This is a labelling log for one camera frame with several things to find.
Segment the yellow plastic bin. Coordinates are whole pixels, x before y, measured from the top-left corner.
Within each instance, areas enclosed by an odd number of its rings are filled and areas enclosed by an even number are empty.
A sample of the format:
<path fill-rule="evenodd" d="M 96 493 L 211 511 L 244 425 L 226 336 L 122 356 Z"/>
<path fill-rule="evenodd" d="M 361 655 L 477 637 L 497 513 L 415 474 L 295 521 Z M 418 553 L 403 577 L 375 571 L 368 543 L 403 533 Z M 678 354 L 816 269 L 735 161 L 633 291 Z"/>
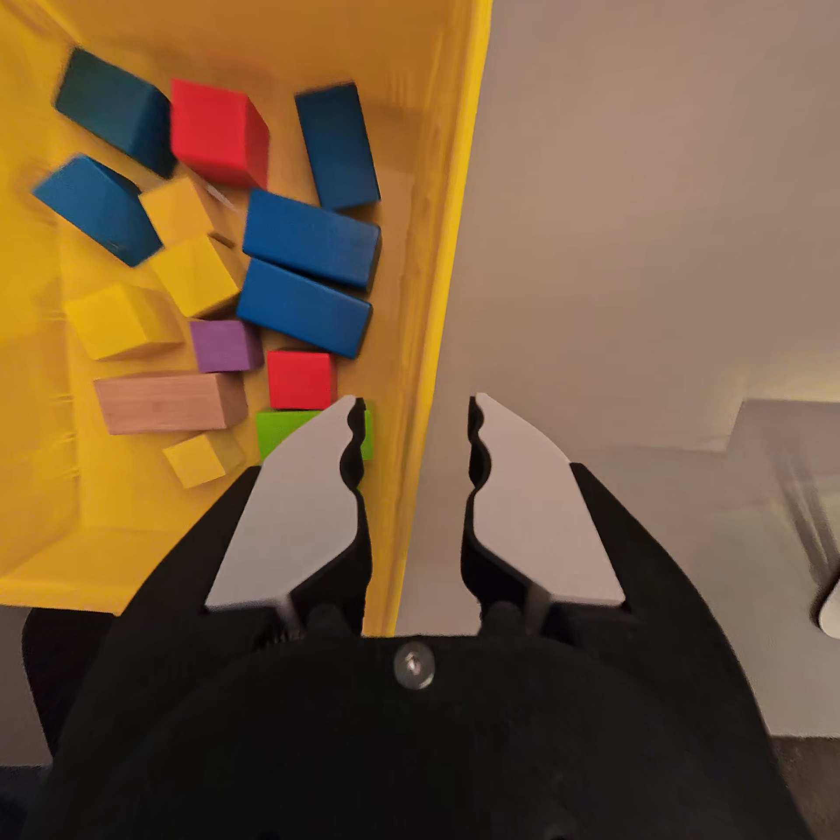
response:
<path fill-rule="evenodd" d="M 266 119 L 274 190 L 313 201 L 292 94 L 355 81 L 371 136 L 384 252 L 373 319 L 339 393 L 365 399 L 373 466 L 361 491 L 373 577 L 364 630 L 396 627 L 490 2 L 2 2 L 2 607 L 119 614 L 232 481 L 183 489 L 162 454 L 183 434 L 111 436 L 93 382 L 192 371 L 187 321 L 147 266 L 130 268 L 37 200 L 76 154 L 141 187 L 160 181 L 53 106 L 76 42 L 166 88 L 241 90 Z M 111 284 L 158 291 L 182 345 L 90 360 L 66 301 Z"/>

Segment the blue wooden cuboid block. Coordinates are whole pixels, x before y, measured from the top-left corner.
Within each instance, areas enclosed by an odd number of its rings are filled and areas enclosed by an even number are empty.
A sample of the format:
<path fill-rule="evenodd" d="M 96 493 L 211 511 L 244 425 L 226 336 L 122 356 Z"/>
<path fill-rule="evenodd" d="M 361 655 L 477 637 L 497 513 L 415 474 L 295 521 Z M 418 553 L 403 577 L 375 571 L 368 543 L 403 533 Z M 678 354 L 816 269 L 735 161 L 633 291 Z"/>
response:
<path fill-rule="evenodd" d="M 259 188 L 248 197 L 244 253 L 306 277 L 371 292 L 380 226 Z"/>

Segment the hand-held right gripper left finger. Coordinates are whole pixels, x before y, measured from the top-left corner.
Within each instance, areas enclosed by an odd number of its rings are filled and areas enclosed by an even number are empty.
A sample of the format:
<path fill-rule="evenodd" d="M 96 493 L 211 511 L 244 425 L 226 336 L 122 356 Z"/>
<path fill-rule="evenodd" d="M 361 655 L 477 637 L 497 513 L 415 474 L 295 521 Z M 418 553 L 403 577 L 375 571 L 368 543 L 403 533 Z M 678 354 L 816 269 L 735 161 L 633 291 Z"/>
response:
<path fill-rule="evenodd" d="M 264 459 L 205 607 L 269 607 L 303 630 L 317 607 L 335 606 L 360 634 L 372 551 L 364 499 L 366 404 L 340 398 Z"/>

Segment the small yellow wooden cube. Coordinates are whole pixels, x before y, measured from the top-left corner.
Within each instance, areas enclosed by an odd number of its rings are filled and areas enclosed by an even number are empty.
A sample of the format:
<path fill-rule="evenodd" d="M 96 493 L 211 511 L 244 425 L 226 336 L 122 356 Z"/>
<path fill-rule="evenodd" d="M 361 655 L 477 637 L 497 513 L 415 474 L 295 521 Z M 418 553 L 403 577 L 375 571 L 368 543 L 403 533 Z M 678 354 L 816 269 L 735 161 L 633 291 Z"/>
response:
<path fill-rule="evenodd" d="M 163 448 L 162 454 L 184 489 L 232 475 L 246 462 L 245 451 L 228 430 L 212 430 Z"/>

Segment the natural wood rectangular block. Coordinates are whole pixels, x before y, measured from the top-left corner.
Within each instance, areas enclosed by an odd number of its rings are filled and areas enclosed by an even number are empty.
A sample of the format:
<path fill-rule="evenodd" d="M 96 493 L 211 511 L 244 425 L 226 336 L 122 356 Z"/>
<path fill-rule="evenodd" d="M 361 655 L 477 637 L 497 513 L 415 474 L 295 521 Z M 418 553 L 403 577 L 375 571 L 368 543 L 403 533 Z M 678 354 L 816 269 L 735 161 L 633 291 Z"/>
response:
<path fill-rule="evenodd" d="M 155 372 L 93 382 L 111 435 L 221 431 L 249 415 L 240 374 Z"/>

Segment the red cube block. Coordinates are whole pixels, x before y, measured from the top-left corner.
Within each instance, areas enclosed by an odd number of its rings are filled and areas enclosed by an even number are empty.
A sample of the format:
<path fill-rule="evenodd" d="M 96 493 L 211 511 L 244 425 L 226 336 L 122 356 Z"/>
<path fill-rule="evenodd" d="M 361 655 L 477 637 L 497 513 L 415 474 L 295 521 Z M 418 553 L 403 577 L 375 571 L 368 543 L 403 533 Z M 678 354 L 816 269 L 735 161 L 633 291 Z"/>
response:
<path fill-rule="evenodd" d="M 273 410 L 320 411 L 338 398 L 337 367 L 329 353 L 269 351 L 266 372 Z"/>

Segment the large blue wooden block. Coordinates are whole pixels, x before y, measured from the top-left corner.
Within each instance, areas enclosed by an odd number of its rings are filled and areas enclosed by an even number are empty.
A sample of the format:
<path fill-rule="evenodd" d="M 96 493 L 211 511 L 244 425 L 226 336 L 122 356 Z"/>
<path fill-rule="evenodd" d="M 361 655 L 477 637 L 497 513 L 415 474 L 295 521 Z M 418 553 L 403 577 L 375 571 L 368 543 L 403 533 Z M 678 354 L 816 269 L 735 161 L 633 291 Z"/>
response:
<path fill-rule="evenodd" d="M 172 178 L 172 105 L 148 81 L 81 47 L 67 60 L 54 107 L 159 177 Z"/>

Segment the navy half-round wooden block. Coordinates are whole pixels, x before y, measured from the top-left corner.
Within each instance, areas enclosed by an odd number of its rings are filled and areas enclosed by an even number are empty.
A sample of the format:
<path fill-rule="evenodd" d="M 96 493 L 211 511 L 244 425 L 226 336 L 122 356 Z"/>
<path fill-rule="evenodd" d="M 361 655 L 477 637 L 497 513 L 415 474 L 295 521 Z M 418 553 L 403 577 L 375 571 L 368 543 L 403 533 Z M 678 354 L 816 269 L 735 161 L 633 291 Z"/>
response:
<path fill-rule="evenodd" d="M 380 202 L 355 83 L 299 92 L 295 104 L 320 206 L 340 212 Z"/>

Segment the dark blue wedge block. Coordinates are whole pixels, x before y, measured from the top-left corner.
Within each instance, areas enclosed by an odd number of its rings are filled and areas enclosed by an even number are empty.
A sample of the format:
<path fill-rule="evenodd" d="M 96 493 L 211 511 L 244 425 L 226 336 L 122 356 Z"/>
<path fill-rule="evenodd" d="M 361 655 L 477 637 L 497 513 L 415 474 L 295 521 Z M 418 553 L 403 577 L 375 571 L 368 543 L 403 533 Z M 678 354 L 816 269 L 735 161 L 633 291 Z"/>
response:
<path fill-rule="evenodd" d="M 163 249 L 139 187 L 86 154 L 70 157 L 31 193 L 130 268 Z"/>

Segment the red wooden block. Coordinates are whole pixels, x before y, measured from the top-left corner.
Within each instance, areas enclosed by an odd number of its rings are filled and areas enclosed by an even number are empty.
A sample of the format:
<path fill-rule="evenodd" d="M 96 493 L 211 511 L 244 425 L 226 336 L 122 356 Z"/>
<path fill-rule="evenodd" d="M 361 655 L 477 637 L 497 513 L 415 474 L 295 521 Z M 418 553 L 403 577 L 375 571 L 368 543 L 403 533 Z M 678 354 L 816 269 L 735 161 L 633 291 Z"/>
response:
<path fill-rule="evenodd" d="M 243 92 L 174 78 L 171 149 L 207 182 L 240 190 L 268 188 L 270 131 Z"/>

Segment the purple wooden cube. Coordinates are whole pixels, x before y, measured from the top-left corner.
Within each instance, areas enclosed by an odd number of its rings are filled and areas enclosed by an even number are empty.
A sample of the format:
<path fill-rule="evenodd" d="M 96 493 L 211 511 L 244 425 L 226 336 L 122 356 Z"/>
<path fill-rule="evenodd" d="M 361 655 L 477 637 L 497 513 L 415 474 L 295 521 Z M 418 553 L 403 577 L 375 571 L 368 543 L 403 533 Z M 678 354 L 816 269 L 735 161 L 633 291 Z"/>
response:
<path fill-rule="evenodd" d="M 264 364 L 257 328 L 236 319 L 189 321 L 196 367 L 202 373 L 248 372 Z"/>

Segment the green wooden block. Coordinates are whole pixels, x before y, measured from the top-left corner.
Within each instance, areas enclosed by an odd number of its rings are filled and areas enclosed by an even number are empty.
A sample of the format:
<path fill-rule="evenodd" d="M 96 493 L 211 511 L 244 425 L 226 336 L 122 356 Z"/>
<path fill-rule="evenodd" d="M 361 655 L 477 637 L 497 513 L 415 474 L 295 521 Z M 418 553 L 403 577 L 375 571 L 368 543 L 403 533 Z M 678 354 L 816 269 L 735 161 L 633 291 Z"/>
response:
<path fill-rule="evenodd" d="M 373 459 L 371 411 L 355 395 L 325 409 L 271 409 L 255 415 L 259 462 L 281 466 L 341 466 L 345 452 L 354 463 Z"/>

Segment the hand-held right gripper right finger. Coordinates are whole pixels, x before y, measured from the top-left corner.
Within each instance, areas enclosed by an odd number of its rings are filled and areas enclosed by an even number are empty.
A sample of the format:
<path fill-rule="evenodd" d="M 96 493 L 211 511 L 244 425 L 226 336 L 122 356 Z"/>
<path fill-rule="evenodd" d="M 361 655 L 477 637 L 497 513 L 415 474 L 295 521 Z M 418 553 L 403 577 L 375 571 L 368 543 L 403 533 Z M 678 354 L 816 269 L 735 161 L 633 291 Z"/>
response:
<path fill-rule="evenodd" d="M 625 603 L 568 456 L 487 393 L 469 403 L 461 572 L 482 605 L 510 602 L 539 634 L 553 607 Z"/>

